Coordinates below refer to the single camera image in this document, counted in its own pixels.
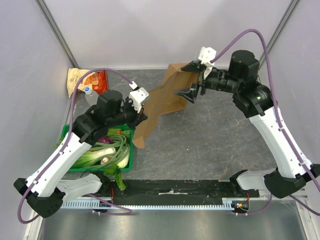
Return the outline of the brown cardboard box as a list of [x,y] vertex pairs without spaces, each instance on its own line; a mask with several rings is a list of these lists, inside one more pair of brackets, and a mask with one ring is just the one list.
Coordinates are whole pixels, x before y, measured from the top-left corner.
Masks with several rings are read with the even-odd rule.
[[184,110],[188,101],[175,95],[175,91],[184,90],[195,83],[199,74],[183,71],[184,63],[171,63],[168,65],[162,85],[149,91],[149,99],[144,104],[144,114],[147,120],[140,123],[133,135],[132,142],[139,149],[145,148],[148,137],[155,130],[159,117],[164,114]]

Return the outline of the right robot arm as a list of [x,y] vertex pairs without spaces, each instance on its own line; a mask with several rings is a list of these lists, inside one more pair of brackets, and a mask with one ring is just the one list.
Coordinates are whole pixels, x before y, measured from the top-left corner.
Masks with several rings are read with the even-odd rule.
[[276,162],[274,169],[235,173],[230,177],[230,193],[240,197],[247,190],[267,190],[283,199],[317,178],[319,164],[311,163],[302,153],[280,110],[274,106],[271,90],[258,82],[260,63],[255,55],[248,50],[234,51],[227,70],[209,66],[207,58],[213,56],[211,47],[203,47],[197,60],[181,68],[183,72],[197,73],[198,77],[189,88],[175,91],[175,95],[194,103],[207,90],[232,94],[233,103],[258,130]]

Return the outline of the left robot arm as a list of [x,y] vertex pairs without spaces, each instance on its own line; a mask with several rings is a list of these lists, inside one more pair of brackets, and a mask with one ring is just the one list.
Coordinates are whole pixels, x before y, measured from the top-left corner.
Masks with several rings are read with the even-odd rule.
[[117,90],[99,95],[96,104],[78,116],[59,147],[28,178],[18,178],[13,186],[22,195],[22,202],[42,218],[55,214],[61,206],[78,197],[97,194],[106,196],[110,180],[97,171],[85,177],[60,183],[62,177],[85,152],[107,135],[112,127],[127,125],[134,129],[147,119],[143,113],[149,93],[136,87],[126,99]]

